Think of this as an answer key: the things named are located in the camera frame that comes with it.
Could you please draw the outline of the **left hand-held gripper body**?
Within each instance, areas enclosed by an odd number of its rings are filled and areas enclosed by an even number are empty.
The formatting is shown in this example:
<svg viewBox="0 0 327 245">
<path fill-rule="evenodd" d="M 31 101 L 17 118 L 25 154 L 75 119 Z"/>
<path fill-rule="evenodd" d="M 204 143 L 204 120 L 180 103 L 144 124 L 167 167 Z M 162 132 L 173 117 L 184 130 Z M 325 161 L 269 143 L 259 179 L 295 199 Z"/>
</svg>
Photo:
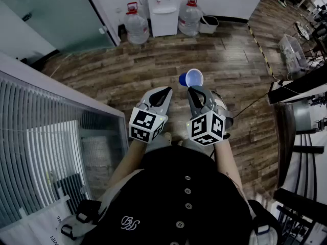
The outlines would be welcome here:
<svg viewBox="0 0 327 245">
<path fill-rule="evenodd" d="M 134 107 L 129 121 L 129 136 L 151 143 L 162 132 L 167 120 L 167 114 L 159 115 L 153 108 Z"/>
</svg>

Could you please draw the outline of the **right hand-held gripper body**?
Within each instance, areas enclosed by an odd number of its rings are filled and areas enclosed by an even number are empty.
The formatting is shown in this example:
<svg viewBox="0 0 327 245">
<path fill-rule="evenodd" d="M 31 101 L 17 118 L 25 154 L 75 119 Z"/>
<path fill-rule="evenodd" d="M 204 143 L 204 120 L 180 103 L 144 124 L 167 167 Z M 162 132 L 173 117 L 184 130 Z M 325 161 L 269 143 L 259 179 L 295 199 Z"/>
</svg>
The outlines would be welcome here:
<svg viewBox="0 0 327 245">
<path fill-rule="evenodd" d="M 211 92 L 214 109 L 208 110 L 203 107 L 196 118 L 191 118 L 186 123 L 189 139 L 202 146 L 228 139 L 230 134 L 226 130 L 233 125 L 233 114 L 228 111 L 222 96 L 214 91 Z"/>
</svg>

